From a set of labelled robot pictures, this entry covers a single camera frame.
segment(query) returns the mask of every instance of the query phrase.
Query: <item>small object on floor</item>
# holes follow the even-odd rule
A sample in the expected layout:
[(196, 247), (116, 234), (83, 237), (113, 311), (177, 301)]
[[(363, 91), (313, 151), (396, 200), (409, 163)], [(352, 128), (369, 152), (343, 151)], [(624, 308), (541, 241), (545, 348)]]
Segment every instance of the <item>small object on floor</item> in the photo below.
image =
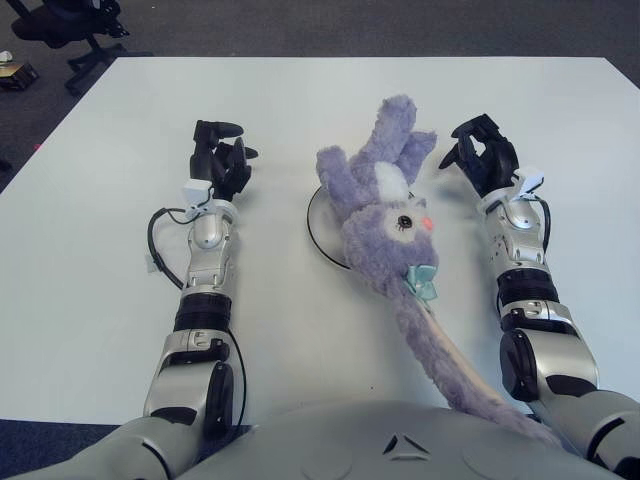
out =
[(38, 73), (29, 63), (0, 63), (0, 87), (3, 90), (26, 90), (38, 77)]
[(9, 50), (5, 50), (4, 52), (0, 52), (0, 63), (7, 63), (13, 60), (13, 55)]

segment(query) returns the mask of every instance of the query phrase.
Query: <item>office chair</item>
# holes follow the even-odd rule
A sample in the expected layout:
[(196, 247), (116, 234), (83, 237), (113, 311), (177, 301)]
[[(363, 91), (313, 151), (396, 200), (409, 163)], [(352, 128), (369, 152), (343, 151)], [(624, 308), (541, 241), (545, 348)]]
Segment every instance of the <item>office chair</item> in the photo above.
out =
[(110, 65), (118, 57), (152, 56), (150, 52), (127, 52), (119, 43), (109, 48), (98, 44), (94, 34), (113, 38), (129, 35), (116, 20), (120, 6), (115, 0), (43, 0), (44, 5), (31, 11), (20, 0), (7, 3), (20, 15), (11, 28), (22, 40), (41, 41), (56, 49), (69, 42), (89, 42), (91, 52), (67, 62), (75, 73), (64, 85), (74, 96), (80, 94), (77, 84), (99, 63)]

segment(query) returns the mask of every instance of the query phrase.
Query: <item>chair base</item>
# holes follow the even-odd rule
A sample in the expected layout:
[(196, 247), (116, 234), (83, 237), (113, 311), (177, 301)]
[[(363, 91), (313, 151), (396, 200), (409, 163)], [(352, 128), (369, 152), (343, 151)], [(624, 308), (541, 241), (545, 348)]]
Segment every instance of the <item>chair base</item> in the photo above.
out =
[(95, 67), (100, 63), (104, 63), (109, 66), (116, 58), (120, 57), (152, 57), (151, 52), (128, 52), (122, 44), (117, 43), (113, 47), (102, 48), (98, 45), (96, 39), (91, 36), (87, 38), (89, 45), (91, 45), (91, 52), (86, 55), (82, 55), (78, 58), (72, 58), (67, 63), (75, 73), (73, 77), (67, 80), (64, 84), (66, 89), (74, 97), (79, 96), (82, 90), (78, 87), (78, 84), (84, 79)]

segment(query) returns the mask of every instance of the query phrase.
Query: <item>plush bunny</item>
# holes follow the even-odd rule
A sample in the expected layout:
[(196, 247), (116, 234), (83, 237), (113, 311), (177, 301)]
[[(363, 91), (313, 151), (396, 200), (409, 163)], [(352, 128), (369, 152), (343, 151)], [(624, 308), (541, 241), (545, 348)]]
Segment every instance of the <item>plush bunny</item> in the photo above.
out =
[(366, 145), (349, 161), (339, 147), (318, 152), (317, 172), (342, 222), (347, 264), (394, 305), (415, 357), (461, 412), (558, 445), (552, 432), (510, 406), (475, 372), (428, 307), (438, 257), (425, 201), (409, 193), (434, 132), (412, 131), (416, 107), (407, 96), (385, 100)]

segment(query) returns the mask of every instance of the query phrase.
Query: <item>white fur patch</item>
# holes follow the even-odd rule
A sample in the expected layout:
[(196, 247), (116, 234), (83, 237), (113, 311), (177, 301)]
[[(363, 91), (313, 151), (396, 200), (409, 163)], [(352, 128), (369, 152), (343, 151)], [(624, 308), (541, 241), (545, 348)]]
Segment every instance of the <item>white fur patch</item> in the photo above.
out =
[(376, 162), (374, 165), (378, 194), (381, 202), (406, 202), (409, 198), (409, 185), (397, 166), (389, 162)]

